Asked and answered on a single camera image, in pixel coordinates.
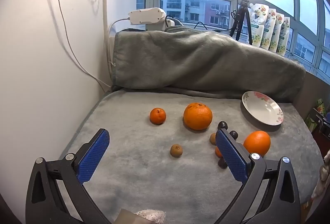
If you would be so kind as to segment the gloved right hand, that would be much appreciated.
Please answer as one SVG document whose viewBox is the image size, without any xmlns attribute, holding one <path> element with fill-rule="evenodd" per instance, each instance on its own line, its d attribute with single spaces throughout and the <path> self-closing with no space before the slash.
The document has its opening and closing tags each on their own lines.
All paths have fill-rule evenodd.
<svg viewBox="0 0 330 224">
<path fill-rule="evenodd" d="M 329 154 L 330 154 L 330 150 L 328 150 L 327 154 L 323 158 L 324 164 L 320 167 L 319 179 L 318 179 L 315 189 L 313 190 L 312 199 L 315 199 L 315 198 L 321 196 L 321 194 L 325 190 L 325 187 L 327 185 L 329 185 L 328 184 L 328 181 L 329 181 Z"/>
</svg>

